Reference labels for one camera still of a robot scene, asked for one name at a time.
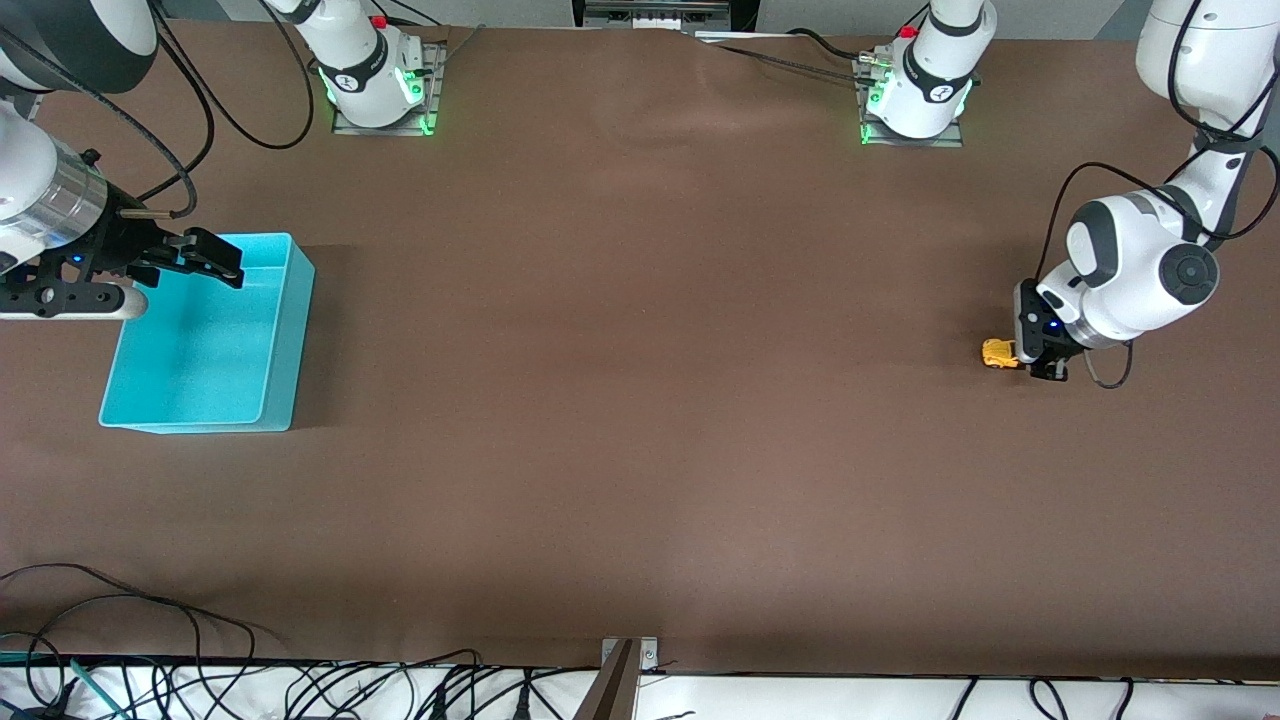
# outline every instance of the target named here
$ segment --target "black cable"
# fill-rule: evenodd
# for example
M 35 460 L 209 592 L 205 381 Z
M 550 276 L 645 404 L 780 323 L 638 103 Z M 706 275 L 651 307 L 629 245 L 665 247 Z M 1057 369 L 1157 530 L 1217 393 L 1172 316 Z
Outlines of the black cable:
M 169 59 L 173 60 L 174 67 L 178 68 L 178 72 L 182 73 L 182 77 L 187 79 L 187 85 L 189 85 L 192 92 L 196 94 L 196 100 L 200 101 L 200 109 L 205 113 L 205 143 L 200 147 L 200 151 L 196 152 L 196 156 L 192 158 L 189 163 L 187 163 L 187 173 L 191 173 L 197 167 L 200 167 L 201 163 L 205 161 L 205 158 L 209 155 L 209 151 L 214 149 L 214 126 L 215 126 L 214 109 L 209 106 L 209 100 L 205 97 L 205 94 L 200 90 L 200 83 L 196 82 L 195 76 L 192 76 L 191 70 L 187 69 L 187 65 L 184 65 L 182 60 L 178 59 L 178 54 L 174 53 L 173 46 L 169 45 L 169 41 L 166 41 L 163 36 L 160 37 L 160 47 L 164 50 L 165 55 L 168 55 Z M 168 190 L 174 183 L 180 181 L 182 176 L 174 173 L 169 179 L 152 187 L 151 190 L 143 192 L 142 195 L 138 195 L 138 201 L 146 202 L 147 200 L 151 200 L 160 192 Z
M 516 711 L 512 712 L 511 720 L 534 720 L 534 716 L 529 712 L 529 693 L 534 687 L 534 671 L 525 667 L 525 682 L 520 684 L 520 697 L 516 700 Z
M 969 702 L 969 696 L 973 694 L 973 689 L 977 687 L 978 675 L 970 675 L 969 684 L 964 687 L 964 692 L 960 693 L 960 700 L 956 702 L 955 710 L 951 711 L 951 720 L 960 720 L 960 715 L 964 712 L 964 706 Z
M 401 8 L 404 8 L 410 13 L 413 13 L 415 15 L 422 18 L 424 20 L 426 20 L 426 22 L 429 22 L 429 23 L 431 23 L 434 26 L 439 26 L 440 24 L 440 20 L 433 18 L 431 15 L 428 15 L 426 13 L 424 13 L 422 10 L 419 10 L 417 8 L 415 8 L 412 5 L 408 5 L 406 3 L 401 3 L 401 0 L 387 0 L 387 1 L 390 3 L 390 4 L 393 4 L 393 5 L 399 5 Z
M 288 31 L 284 29 L 284 24 L 280 23 L 280 19 L 275 17 L 275 13 L 271 12 L 271 8 L 264 0 L 257 0 L 257 3 L 259 5 L 262 6 L 264 10 L 266 10 L 268 15 L 271 18 L 271 22 L 275 24 L 275 29 L 279 31 L 280 37 L 284 38 L 285 45 L 289 46 L 289 54 L 293 55 L 293 60 L 298 65 L 298 70 L 302 74 L 302 83 L 306 86 L 307 91 L 307 119 L 302 124 L 302 129 L 293 140 L 279 143 L 266 142 L 265 140 L 259 138 L 257 136 L 247 131 L 244 126 L 242 126 L 239 120 L 237 120 L 236 117 L 230 114 L 227 106 L 223 105 L 223 101 L 219 100 L 218 94 L 214 92 L 214 88 L 209 86 L 209 82 L 205 79 L 205 76 L 200 73 L 200 68 L 197 68 L 196 63 L 193 63 L 191 60 L 191 56 L 187 55 L 187 50 L 182 46 L 182 42 L 178 40 L 178 36 L 174 35 L 173 28 L 169 27 L 169 22 L 165 20 L 164 15 L 155 6 L 156 0 L 148 0 L 148 1 L 151 3 L 151 13 L 156 18 L 156 23 L 160 26 L 163 33 L 168 36 L 170 42 L 173 42 L 174 49 L 178 51 L 179 55 L 182 55 L 182 59 L 191 68 L 192 74 L 196 76 L 196 81 L 200 82 L 200 86 L 202 88 L 205 88 L 205 94 L 209 96 L 209 101 L 214 104 L 214 108 L 218 108 L 218 113 L 221 114 L 221 117 L 225 118 L 227 122 L 230 123 L 233 128 L 236 128 L 236 132 L 243 136 L 244 140 L 248 140 L 253 145 L 257 145 L 259 147 L 264 147 L 266 150 L 288 150 L 291 147 L 297 146 L 306 138 L 306 136 L 311 132 L 311 126 L 315 122 L 315 114 L 316 114 L 315 90 L 311 87 L 311 76 L 307 73 L 307 64 L 302 60 L 302 55 L 298 54 L 298 49 L 293 44 L 293 38 L 289 37 Z
M 40 564 L 36 564 L 36 565 L 27 565 L 24 568 L 18 568 L 17 570 L 10 570 L 10 571 L 5 573 L 4 575 L 0 575 L 0 583 L 3 583 L 5 580 L 9 580 L 9 579 L 12 579 L 12 578 L 14 578 L 14 577 L 17 577 L 19 574 L 28 573 L 28 571 L 32 571 L 32 570 L 55 569 L 55 568 L 58 568 L 58 569 L 77 570 L 77 571 L 79 571 L 82 574 L 86 574 L 86 575 L 88 575 L 88 577 L 91 577 L 91 578 L 93 578 L 93 579 L 96 579 L 96 580 L 99 580 L 99 582 L 101 582 L 101 583 L 104 583 L 106 585 L 110 585 L 110 587 L 113 587 L 115 589 L 123 591 L 124 593 L 128 593 L 132 597 L 137 597 L 138 600 L 143 600 L 146 602 L 151 602 L 151 603 L 155 603 L 155 605 L 161 605 L 161 606 L 165 606 L 165 607 L 173 607 L 174 610 L 178 610 L 179 612 L 182 612 L 187 618 L 187 621 L 191 624 L 192 632 L 195 634 L 196 673 L 197 673 L 197 675 L 200 675 L 200 678 L 202 680 L 205 692 L 207 692 L 209 696 L 214 701 L 214 707 L 210 708 L 209 715 L 211 715 L 214 710 L 216 710 L 216 708 L 220 707 L 224 712 L 227 712 L 228 715 L 230 715 L 234 720 L 244 720 L 243 717 L 241 717 L 239 715 L 237 715 L 234 711 L 232 711 L 229 707 L 227 707 L 225 705 L 223 705 L 223 698 L 227 697 L 227 693 L 230 692 L 230 689 L 236 685 L 236 683 L 239 680 L 239 678 L 244 674 L 244 671 L 247 670 L 248 665 L 246 664 L 244 666 L 242 666 L 241 671 L 236 675 L 236 679 L 233 679 L 230 683 L 228 683 L 227 688 L 224 688 L 221 693 L 215 694 L 212 687 L 209 685 L 209 682 L 207 682 L 207 679 L 205 679 L 205 674 L 204 674 L 205 671 L 204 671 L 204 662 L 202 662 L 204 656 L 201 653 L 200 621 L 197 620 L 196 615 L 201 615 L 201 616 L 207 618 L 210 620 L 218 620 L 220 623 L 225 623 L 225 624 L 233 625 L 233 626 L 239 628 L 241 630 L 243 630 L 248 635 L 248 655 L 246 656 L 246 661 L 252 661 L 253 660 L 253 653 L 255 653 L 255 651 L 257 648 L 257 633 L 255 633 L 253 629 L 248 624 L 246 624 L 246 623 L 243 623 L 241 620 L 236 620 L 234 618 L 228 618 L 225 615 L 219 615 L 218 612 L 210 612 L 207 610 L 204 610 L 204 609 L 200 609 L 200 607 L 196 607 L 196 606 L 192 606 L 192 605 L 187 605 L 187 603 L 183 603 L 183 602 L 179 602 L 179 601 L 175 601 L 175 600 L 170 600 L 168 597 L 163 597 L 163 596 L 147 593 L 147 592 L 145 592 L 145 591 L 142 591 L 142 589 L 140 589 L 140 588 L 137 588 L 134 585 L 131 585 L 128 583 L 123 583 L 120 580 L 116 580 L 116 579 L 114 579 L 114 578 L 104 574 L 100 570 L 96 570 L 96 569 L 90 568 L 87 565 L 81 565 L 78 562 L 40 562 Z M 90 602 L 97 602 L 100 600 L 109 600 L 109 598 L 114 598 L 114 597 L 120 597 L 120 596 L 99 596 L 99 597 L 91 598 L 88 601 L 78 602 L 74 606 L 72 606 L 70 609 L 64 610 L 63 612 L 60 612 L 55 618 L 54 621 L 56 621 L 59 618 L 61 618 L 63 615 L 65 615 L 67 612 L 69 612 L 69 611 L 72 611 L 72 610 L 74 610 L 77 607 L 82 607 L 82 606 L 84 606 L 84 605 L 87 605 Z M 31 651 L 33 652 L 35 648 L 36 648 L 36 641 L 32 639 Z
M 794 28 L 791 28 L 791 29 L 787 31 L 787 35 L 805 35 L 808 37 L 812 37 L 818 45 L 822 45 L 823 50 L 826 50 L 827 53 L 831 53 L 832 55 L 835 55 L 837 58 L 844 58 L 846 60 L 856 60 L 858 59 L 858 53 L 850 53 L 847 50 L 841 50 L 840 47 L 836 47 L 831 42 L 827 42 L 826 37 L 818 35 L 817 32 L 814 32 L 814 31 L 812 31 L 812 29 L 809 29 L 806 27 L 794 27 Z
M 540 680 L 543 678 L 550 678 L 552 675 L 561 675 L 563 673 L 579 673 L 581 670 L 595 670 L 595 667 L 557 667 L 554 670 L 548 670 L 547 673 L 543 673 L 541 675 L 536 675 L 532 679 L 534 680 Z M 483 703 L 480 703 L 479 707 L 472 708 L 471 710 L 471 715 L 467 715 L 467 720 L 475 720 L 476 716 L 480 712 L 484 711 L 484 708 L 486 708 L 490 705 L 493 705 L 494 702 L 497 702 L 499 698 L 502 698 L 502 696 L 504 696 L 504 694 L 507 694 L 509 692 L 513 692 L 516 689 L 520 689 L 520 687 L 524 685 L 524 684 L 525 684 L 525 680 L 520 680 L 518 683 L 516 683 L 516 684 L 513 684 L 513 685 L 511 685 L 508 688 L 498 691 L 489 700 L 486 700 Z
M 1041 247 L 1041 259 L 1039 263 L 1036 265 L 1036 274 L 1033 275 L 1034 279 L 1039 281 L 1041 274 L 1044 272 L 1044 260 L 1048 256 L 1048 247 L 1053 240 L 1053 225 L 1057 222 L 1057 213 L 1062 208 L 1062 197 L 1066 195 L 1066 188 L 1071 184 L 1071 181 L 1075 179 L 1075 176 L 1079 174 L 1080 170 L 1084 170 L 1087 168 L 1098 168 L 1107 170 L 1108 173 L 1119 176 L 1165 201 L 1165 204 L 1167 204 L 1174 211 L 1181 215 L 1184 220 L 1190 223 L 1192 228 L 1194 228 L 1197 233 L 1203 233 L 1215 240 L 1236 240 L 1239 237 L 1248 234 L 1254 228 L 1257 228 L 1258 224 L 1262 223 L 1263 219 L 1266 219 L 1267 214 L 1271 213 L 1271 208 L 1275 205 L 1276 197 L 1280 196 L 1280 158 L 1276 158 L 1275 151 L 1272 151 L 1270 147 L 1262 146 L 1261 151 L 1271 161 L 1271 170 L 1274 174 L 1274 182 L 1271 183 L 1271 195 L 1270 197 L 1267 197 L 1266 204 L 1262 206 L 1262 210 L 1258 211 L 1257 217 L 1249 220 L 1249 223 L 1244 225 L 1244 228 L 1236 232 L 1228 232 L 1228 233 L 1219 233 L 1210 231 L 1208 228 L 1202 225 L 1197 218 L 1193 218 L 1190 214 L 1188 214 L 1188 211 L 1184 210 L 1181 205 L 1174 201 L 1174 199 L 1166 195 L 1162 190 L 1151 186 L 1149 183 L 1129 174 L 1125 170 L 1121 170 L 1115 165 L 1107 163 L 1097 163 L 1092 160 L 1088 163 L 1080 163 L 1079 165 L 1075 167 L 1075 169 L 1073 169 L 1066 176 L 1066 179 L 1062 181 L 1062 187 L 1060 187 L 1057 191 L 1057 199 L 1053 201 L 1053 210 L 1050 214 L 1048 219 L 1048 229 L 1044 233 L 1044 245 L 1043 247 Z
M 756 60 L 763 60 L 765 63 L 772 63 L 774 65 L 781 65 L 783 68 L 792 68 L 792 69 L 796 69 L 796 70 L 801 70 L 801 72 L 806 72 L 806 73 L 813 73 L 813 74 L 818 74 L 818 76 L 826 76 L 826 77 L 840 79 L 840 81 L 845 81 L 845 82 L 852 82 L 852 83 L 858 83 L 858 85 L 874 85 L 874 82 L 876 82 L 872 78 L 861 78 L 861 77 L 856 77 L 856 76 L 851 76 L 851 74 L 846 74 L 846 73 L 837 73 L 836 70 L 828 70 L 826 68 L 815 68 L 813 65 L 805 65 L 804 63 L 796 63 L 794 60 L 785 60 L 782 58 L 774 58 L 773 55 L 764 55 L 763 53 L 755 53 L 754 50 L 742 50 L 741 47 L 731 47 L 731 46 L 724 45 L 722 42 L 713 42 L 712 45 L 714 45 L 716 47 L 719 47 L 721 50 L 728 50 L 730 53 L 737 53 L 739 55 L 746 55 L 748 58 L 755 58 Z
M 63 656 L 61 653 L 58 652 L 58 648 L 54 647 L 54 643 L 49 642 L 47 638 L 44 638 L 36 633 L 29 633 L 27 630 L 8 630 L 0 633 L 0 635 L 22 635 L 24 638 L 31 638 L 31 647 L 27 648 L 27 656 L 23 659 L 23 667 L 27 676 L 27 692 L 29 692 L 31 697 L 36 700 L 37 705 L 44 705 L 46 707 L 54 705 L 54 702 L 58 701 L 56 697 L 54 700 L 45 700 L 45 697 L 40 694 L 40 691 L 36 689 L 36 679 L 35 675 L 32 674 L 32 665 L 31 665 L 31 660 L 36 655 L 36 648 L 44 644 L 46 648 L 49 648 L 50 655 L 54 656 L 54 664 L 58 666 L 58 687 L 60 689 L 65 688 L 67 665 L 63 662 Z
M 178 173 L 178 177 L 182 179 L 183 187 L 187 188 L 186 208 L 183 208 L 182 210 L 170 210 L 169 218 L 172 219 L 186 218 L 187 215 L 196 211 L 196 183 L 192 182 L 191 176 L 187 173 L 187 168 L 182 164 L 182 160 L 179 160 L 178 156 L 174 155 L 173 151 L 169 150 L 169 147 L 165 146 L 164 142 L 160 142 L 160 138 L 156 137 L 155 133 L 147 129 L 147 127 L 140 123 L 133 115 L 120 109 L 119 105 L 111 102 L 105 95 L 86 85 L 82 79 L 73 76 L 70 72 L 68 72 L 58 63 L 44 56 L 38 50 L 36 50 L 35 47 L 28 45 L 24 40 L 14 35 L 13 31 L 10 31 L 9 28 L 0 26 L 0 37 L 4 37 L 5 41 L 13 44 L 14 47 L 35 58 L 37 63 L 44 65 L 49 72 L 56 74 L 67 85 L 74 87 L 76 90 L 83 92 L 84 95 L 88 95 L 90 97 L 96 100 L 100 105 L 105 106 L 108 110 L 114 113 L 116 118 L 124 120 L 125 124 L 137 131 L 138 135 L 146 138 L 146 141 L 150 142 L 152 147 L 155 147 L 161 155 L 164 155 L 164 159 L 168 160 L 169 165 L 172 165 L 174 172 Z
M 902 27 L 906 27 L 906 26 L 914 23 L 916 20 L 916 18 L 924 17 L 924 13 L 928 13 L 928 12 L 929 12 L 929 4 L 928 3 L 925 3 L 924 5 L 920 5 L 920 9 L 916 10 L 914 15 L 911 15 L 910 18 L 908 18 L 905 23 L 902 23 Z
M 1046 710 L 1043 705 L 1041 705 L 1039 697 L 1037 697 L 1036 694 L 1036 687 L 1039 685 L 1041 683 L 1044 683 L 1044 685 L 1048 688 L 1050 694 L 1053 696 L 1053 702 L 1057 703 L 1057 711 L 1061 715 L 1055 716 L 1048 710 Z M 1041 711 L 1041 715 L 1043 715 L 1046 720 L 1069 720 L 1066 716 L 1066 706 L 1062 705 L 1062 696 L 1057 694 L 1057 688 L 1053 687 L 1052 682 L 1044 680 L 1042 678 L 1034 678 L 1032 679 L 1030 683 L 1027 684 L 1027 693 L 1032 696 L 1032 705 L 1036 706 L 1036 710 Z
M 1121 345 L 1128 348 L 1128 354 L 1124 360 L 1124 373 L 1121 373 L 1120 379 L 1114 383 L 1102 382 L 1102 379 L 1098 378 L 1098 372 L 1093 369 L 1093 357 L 1089 356 L 1092 351 L 1084 351 L 1084 366 L 1089 370 L 1089 378 L 1093 380 L 1093 384 L 1101 387 L 1102 389 L 1120 389 L 1124 383 L 1129 380 L 1129 372 L 1133 370 L 1133 341 L 1126 340 Z
M 1129 701 L 1133 700 L 1133 678 L 1121 678 L 1124 682 L 1124 696 L 1120 697 L 1120 706 L 1111 720 L 1124 720 L 1124 711 L 1129 710 Z
M 561 715 L 558 710 L 556 710 L 556 706 L 553 706 L 550 701 L 547 700 L 547 696 L 543 694 L 543 691 L 538 689 L 538 685 L 535 685 L 531 680 L 529 683 L 529 689 L 534 691 L 534 697 L 538 698 L 538 702 L 543 703 L 543 707 L 545 707 L 556 717 L 556 720 L 564 720 L 564 716 Z

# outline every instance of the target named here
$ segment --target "turquoise container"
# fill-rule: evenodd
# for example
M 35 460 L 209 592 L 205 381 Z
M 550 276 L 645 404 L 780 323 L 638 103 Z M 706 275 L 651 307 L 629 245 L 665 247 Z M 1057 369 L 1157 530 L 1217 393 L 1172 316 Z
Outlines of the turquoise container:
M 137 286 L 99 423 L 145 433 L 289 429 L 315 266 L 287 233 L 224 234 L 243 251 L 244 287 L 164 273 Z

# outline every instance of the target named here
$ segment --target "brown table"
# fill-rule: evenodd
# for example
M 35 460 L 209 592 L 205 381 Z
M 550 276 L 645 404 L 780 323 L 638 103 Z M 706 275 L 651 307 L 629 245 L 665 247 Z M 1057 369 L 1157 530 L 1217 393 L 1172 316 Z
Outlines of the brown table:
M 247 126 L 298 127 L 270 26 L 179 32 Z M 686 670 L 1276 676 L 1280 225 L 1120 392 L 977 357 L 1071 167 L 1183 156 L 1132 58 L 995 44 L 957 151 L 860 146 L 847 87 L 660 31 L 483 31 L 431 138 L 268 152 L 223 123 L 193 220 L 288 231 L 319 273 L 296 429 L 102 429 L 118 327 L 3 324 L 0 561 L 96 565 L 276 656 L 581 664 L 655 634 Z M 166 63 L 122 102 L 198 146 Z M 84 97 L 40 123 L 125 188 L 168 174 Z M 28 577 L 5 616 L 86 592 Z M 55 638 L 183 633 L 119 605 Z

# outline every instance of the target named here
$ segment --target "yellow object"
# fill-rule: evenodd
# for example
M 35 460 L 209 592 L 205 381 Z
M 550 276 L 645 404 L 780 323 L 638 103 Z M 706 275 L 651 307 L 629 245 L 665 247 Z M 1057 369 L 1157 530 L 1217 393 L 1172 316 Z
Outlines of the yellow object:
M 1014 356 L 1014 341 L 997 338 L 982 341 L 982 364 L 988 368 L 1016 368 L 1019 363 Z

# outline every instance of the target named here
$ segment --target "silver cylinder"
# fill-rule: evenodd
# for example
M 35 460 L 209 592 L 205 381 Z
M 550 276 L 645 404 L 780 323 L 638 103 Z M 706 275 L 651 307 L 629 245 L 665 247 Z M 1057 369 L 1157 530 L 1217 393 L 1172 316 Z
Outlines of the silver cylinder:
M 54 178 L 38 200 L 17 215 L 0 220 L 0 231 L 26 234 L 45 250 L 84 236 L 106 208 L 106 181 L 60 142 Z

